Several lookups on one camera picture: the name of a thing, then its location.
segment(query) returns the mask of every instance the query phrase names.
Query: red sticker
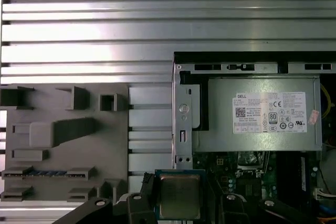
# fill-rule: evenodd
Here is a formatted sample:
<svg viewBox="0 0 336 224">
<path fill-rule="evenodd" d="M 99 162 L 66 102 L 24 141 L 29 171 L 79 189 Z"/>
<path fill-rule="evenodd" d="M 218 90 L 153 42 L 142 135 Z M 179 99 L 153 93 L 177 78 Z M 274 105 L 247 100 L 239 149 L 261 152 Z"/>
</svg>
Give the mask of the red sticker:
<svg viewBox="0 0 336 224">
<path fill-rule="evenodd" d="M 309 121 L 308 124 L 310 125 L 315 125 L 317 118 L 319 117 L 320 112 L 318 112 L 317 110 L 312 110 L 310 117 L 309 117 Z"/>
</svg>

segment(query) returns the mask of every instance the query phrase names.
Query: power supply label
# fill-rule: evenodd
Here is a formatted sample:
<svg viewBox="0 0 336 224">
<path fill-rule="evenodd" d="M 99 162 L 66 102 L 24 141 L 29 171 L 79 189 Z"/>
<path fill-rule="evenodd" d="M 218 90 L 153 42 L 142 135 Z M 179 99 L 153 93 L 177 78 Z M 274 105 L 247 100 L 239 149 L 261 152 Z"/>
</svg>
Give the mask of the power supply label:
<svg viewBox="0 0 336 224">
<path fill-rule="evenodd" d="M 232 100 L 233 132 L 307 132 L 306 93 L 239 93 Z"/>
</svg>

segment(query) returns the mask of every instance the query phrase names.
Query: ribbed metal panel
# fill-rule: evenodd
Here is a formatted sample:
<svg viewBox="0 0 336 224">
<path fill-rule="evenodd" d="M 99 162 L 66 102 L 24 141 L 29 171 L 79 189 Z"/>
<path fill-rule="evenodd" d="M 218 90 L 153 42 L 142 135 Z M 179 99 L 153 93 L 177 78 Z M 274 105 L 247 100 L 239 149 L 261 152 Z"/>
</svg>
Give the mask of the ribbed metal panel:
<svg viewBox="0 0 336 224">
<path fill-rule="evenodd" d="M 130 191 L 141 173 L 171 166 L 175 51 L 336 50 L 335 0 L 4 0 L 1 8 L 1 83 L 129 83 Z"/>
</svg>

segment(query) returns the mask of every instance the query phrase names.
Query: barcode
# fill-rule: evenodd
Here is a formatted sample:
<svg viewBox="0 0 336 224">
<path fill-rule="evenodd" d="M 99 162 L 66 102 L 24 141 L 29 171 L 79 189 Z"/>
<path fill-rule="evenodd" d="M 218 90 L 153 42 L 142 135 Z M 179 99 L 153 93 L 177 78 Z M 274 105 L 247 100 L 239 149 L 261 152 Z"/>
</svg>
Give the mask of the barcode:
<svg viewBox="0 0 336 224">
<path fill-rule="evenodd" d="M 236 117 L 237 118 L 246 117 L 246 108 L 236 108 Z"/>
<path fill-rule="evenodd" d="M 258 123 L 235 123 L 235 126 L 258 126 Z"/>
</svg>

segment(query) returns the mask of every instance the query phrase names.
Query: qr code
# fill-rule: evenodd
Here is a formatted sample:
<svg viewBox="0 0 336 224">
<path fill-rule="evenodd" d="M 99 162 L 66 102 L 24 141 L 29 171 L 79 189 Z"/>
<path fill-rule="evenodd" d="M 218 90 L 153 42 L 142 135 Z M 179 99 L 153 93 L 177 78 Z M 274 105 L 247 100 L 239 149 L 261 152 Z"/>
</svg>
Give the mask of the qr code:
<svg viewBox="0 0 336 224">
<path fill-rule="evenodd" d="M 236 117 L 237 118 L 246 117 L 246 108 L 236 108 Z"/>
</svg>

